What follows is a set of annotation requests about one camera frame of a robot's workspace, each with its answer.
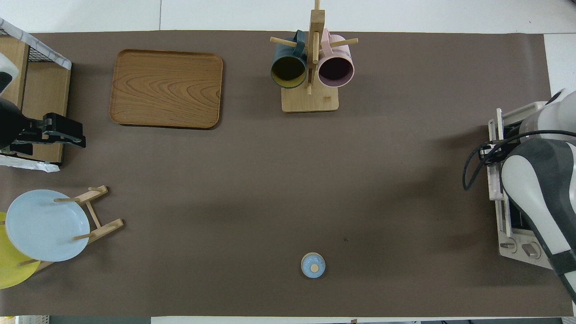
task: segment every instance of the brown tablecloth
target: brown tablecloth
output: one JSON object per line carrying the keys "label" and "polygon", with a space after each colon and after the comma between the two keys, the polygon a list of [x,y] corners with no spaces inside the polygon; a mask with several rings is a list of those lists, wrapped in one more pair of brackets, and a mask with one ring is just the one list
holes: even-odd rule
{"label": "brown tablecloth", "polygon": [[[126,226],[0,291],[0,315],[568,316],[551,270],[498,255],[484,173],[460,175],[496,108],[550,96],[542,35],[342,33],[354,79],[335,112],[284,114],[270,80],[286,32],[40,34],[73,62],[69,117],[86,149],[61,172],[0,167],[0,210],[33,189],[109,186]],[[212,130],[108,116],[125,48],[224,61]],[[327,263],[304,277],[311,251]]]}

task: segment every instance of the mug handle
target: mug handle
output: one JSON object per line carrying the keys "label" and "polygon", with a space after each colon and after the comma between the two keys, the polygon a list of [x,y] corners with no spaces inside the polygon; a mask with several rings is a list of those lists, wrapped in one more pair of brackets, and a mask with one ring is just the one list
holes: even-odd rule
{"label": "mug handle", "polygon": [[294,56],[301,56],[302,52],[304,52],[304,32],[300,29],[296,31],[296,35],[294,35],[293,41],[296,42],[296,47],[294,47]]}
{"label": "mug handle", "polygon": [[334,54],[334,52],[332,52],[332,47],[330,47],[330,32],[328,31],[328,28],[324,28],[322,31],[322,41],[320,42],[320,47],[322,48],[324,55]]}

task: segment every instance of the light blue plate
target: light blue plate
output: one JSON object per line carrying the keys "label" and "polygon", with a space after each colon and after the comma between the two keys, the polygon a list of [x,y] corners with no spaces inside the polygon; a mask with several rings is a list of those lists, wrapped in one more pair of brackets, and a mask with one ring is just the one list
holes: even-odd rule
{"label": "light blue plate", "polygon": [[6,233],[20,252],[41,261],[64,261],[78,255],[88,238],[72,238],[90,232],[86,213],[75,202],[52,190],[32,190],[16,198],[6,213]]}
{"label": "light blue plate", "polygon": [[316,252],[310,252],[304,255],[300,266],[302,267],[304,275],[312,279],[322,276],[326,270],[324,258]]}

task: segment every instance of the mug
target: mug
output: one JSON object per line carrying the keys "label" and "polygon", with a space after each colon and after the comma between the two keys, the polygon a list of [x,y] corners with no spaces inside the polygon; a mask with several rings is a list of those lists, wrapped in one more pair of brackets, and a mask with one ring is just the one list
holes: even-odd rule
{"label": "mug", "polygon": [[354,64],[350,46],[330,47],[330,43],[344,40],[340,35],[331,35],[327,28],[322,32],[321,51],[318,56],[318,79],[325,86],[338,88],[350,82],[354,76]]}
{"label": "mug", "polygon": [[270,75],[277,85],[286,88],[296,88],[306,79],[306,51],[304,50],[304,32],[298,30],[293,38],[287,38],[296,42],[296,47],[277,44],[272,60]]}

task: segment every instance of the yellow plate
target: yellow plate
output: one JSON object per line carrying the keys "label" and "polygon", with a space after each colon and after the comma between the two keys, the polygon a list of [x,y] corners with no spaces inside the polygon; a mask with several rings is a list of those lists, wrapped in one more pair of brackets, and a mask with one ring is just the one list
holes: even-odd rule
{"label": "yellow plate", "polygon": [[[6,213],[0,213],[0,221],[6,220]],[[28,279],[40,261],[29,265],[17,266],[18,263],[28,261],[30,257],[22,254],[12,245],[6,234],[4,225],[0,225],[0,289],[12,287]]]}

